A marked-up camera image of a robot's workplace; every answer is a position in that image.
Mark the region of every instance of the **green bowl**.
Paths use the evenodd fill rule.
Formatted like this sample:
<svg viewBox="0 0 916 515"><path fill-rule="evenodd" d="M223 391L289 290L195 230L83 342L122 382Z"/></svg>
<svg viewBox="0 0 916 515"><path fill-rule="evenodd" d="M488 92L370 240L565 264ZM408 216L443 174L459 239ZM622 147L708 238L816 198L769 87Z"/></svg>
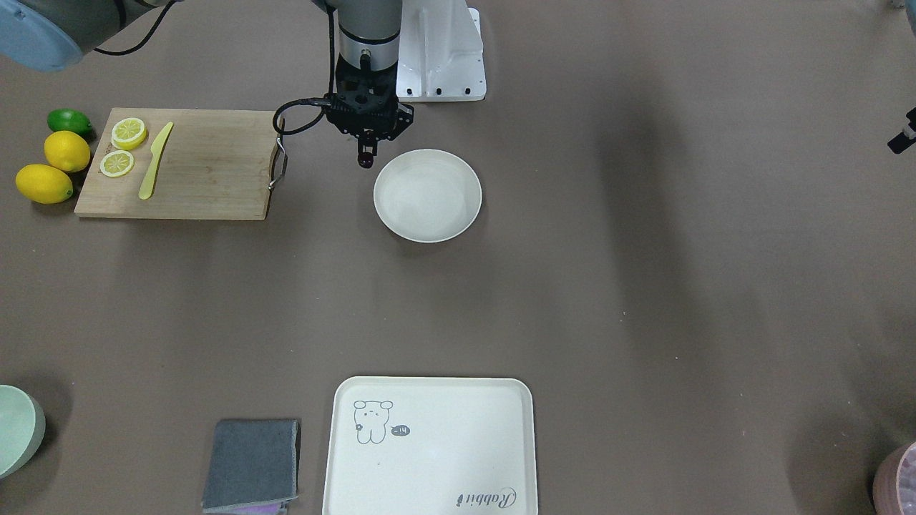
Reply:
<svg viewBox="0 0 916 515"><path fill-rule="evenodd" d="M26 392L0 385L0 478L25 465L45 436L45 413Z"/></svg>

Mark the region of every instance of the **white bowl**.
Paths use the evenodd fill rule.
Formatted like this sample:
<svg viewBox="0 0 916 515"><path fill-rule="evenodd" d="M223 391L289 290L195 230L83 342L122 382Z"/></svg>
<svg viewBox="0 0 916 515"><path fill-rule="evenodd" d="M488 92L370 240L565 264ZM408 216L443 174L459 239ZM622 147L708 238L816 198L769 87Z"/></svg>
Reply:
<svg viewBox="0 0 916 515"><path fill-rule="evenodd" d="M385 165L373 198L378 217L395 234L420 243L439 243L471 226L484 192L474 169L461 158L424 148Z"/></svg>

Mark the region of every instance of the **lemon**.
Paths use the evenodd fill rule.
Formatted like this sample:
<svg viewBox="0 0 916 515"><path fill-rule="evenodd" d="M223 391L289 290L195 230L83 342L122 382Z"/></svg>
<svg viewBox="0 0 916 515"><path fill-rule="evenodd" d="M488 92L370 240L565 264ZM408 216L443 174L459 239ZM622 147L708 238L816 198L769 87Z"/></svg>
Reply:
<svg viewBox="0 0 916 515"><path fill-rule="evenodd" d="M134 168L134 155L126 150L108 152L99 163L99 169L108 177L121 177Z"/></svg>
<svg viewBox="0 0 916 515"><path fill-rule="evenodd" d="M147 138L147 124L139 118L125 118L112 127L112 145L121 150L133 150Z"/></svg>
<svg viewBox="0 0 916 515"><path fill-rule="evenodd" d="M16 187L30 201L62 203L73 195L67 174L48 165L27 165L16 174Z"/></svg>
<svg viewBox="0 0 916 515"><path fill-rule="evenodd" d="M58 170L73 173L86 168L89 154L89 144L75 132L59 130L45 139L45 159Z"/></svg>

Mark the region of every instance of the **white tray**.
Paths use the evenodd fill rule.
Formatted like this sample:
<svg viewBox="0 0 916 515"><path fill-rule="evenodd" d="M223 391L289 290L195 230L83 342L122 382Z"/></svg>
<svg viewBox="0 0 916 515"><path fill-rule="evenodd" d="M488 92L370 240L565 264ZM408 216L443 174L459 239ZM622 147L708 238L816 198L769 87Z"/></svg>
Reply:
<svg viewBox="0 0 916 515"><path fill-rule="evenodd" d="M531 392L503 378L347 379L323 513L536 515Z"/></svg>

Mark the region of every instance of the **wooden cutting board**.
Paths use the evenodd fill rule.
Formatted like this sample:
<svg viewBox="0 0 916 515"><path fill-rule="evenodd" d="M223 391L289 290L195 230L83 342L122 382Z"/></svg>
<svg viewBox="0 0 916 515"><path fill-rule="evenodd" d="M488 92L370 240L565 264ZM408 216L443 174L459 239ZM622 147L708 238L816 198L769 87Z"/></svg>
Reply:
<svg viewBox="0 0 916 515"><path fill-rule="evenodd" d="M197 109L112 109L93 156L75 212L102 218L264 220L273 159L278 151L273 112ZM149 136L131 150L136 164L122 177L99 171L116 150L112 127L140 118ZM162 151L153 196L140 200L140 183L152 160L150 146L168 122L175 125Z"/></svg>

